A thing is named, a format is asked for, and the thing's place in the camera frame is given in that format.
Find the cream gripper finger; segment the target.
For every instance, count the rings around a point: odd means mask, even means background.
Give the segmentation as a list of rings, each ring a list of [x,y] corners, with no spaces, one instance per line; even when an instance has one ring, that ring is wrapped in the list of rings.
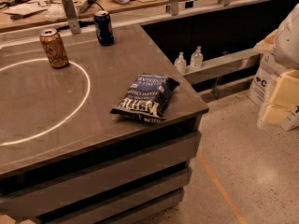
[[[258,124],[292,130],[299,126],[299,70],[272,75],[265,89]]]

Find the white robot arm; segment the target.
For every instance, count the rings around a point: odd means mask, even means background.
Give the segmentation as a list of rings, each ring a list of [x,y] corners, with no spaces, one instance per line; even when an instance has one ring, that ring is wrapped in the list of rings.
[[[262,89],[258,125],[299,126],[299,5],[276,29],[272,50],[263,55],[255,78]]]

